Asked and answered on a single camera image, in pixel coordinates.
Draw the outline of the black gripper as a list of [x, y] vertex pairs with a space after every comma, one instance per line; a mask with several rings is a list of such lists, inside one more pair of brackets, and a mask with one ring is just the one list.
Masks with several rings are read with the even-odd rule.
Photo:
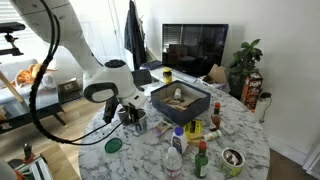
[[120, 109], [117, 109], [119, 105], [118, 100], [115, 97], [109, 98], [106, 101], [103, 120], [109, 124], [115, 115], [118, 115], [119, 120], [124, 125], [136, 123], [139, 120], [138, 110], [133, 104], [123, 105]]

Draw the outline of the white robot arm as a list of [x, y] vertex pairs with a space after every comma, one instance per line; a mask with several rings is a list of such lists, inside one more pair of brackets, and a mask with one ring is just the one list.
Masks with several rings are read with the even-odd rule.
[[27, 25], [45, 42], [62, 45], [83, 71], [83, 95], [94, 103], [115, 100], [139, 120], [146, 97], [137, 89], [128, 65], [113, 59], [101, 64], [87, 44], [69, 0], [9, 0]]

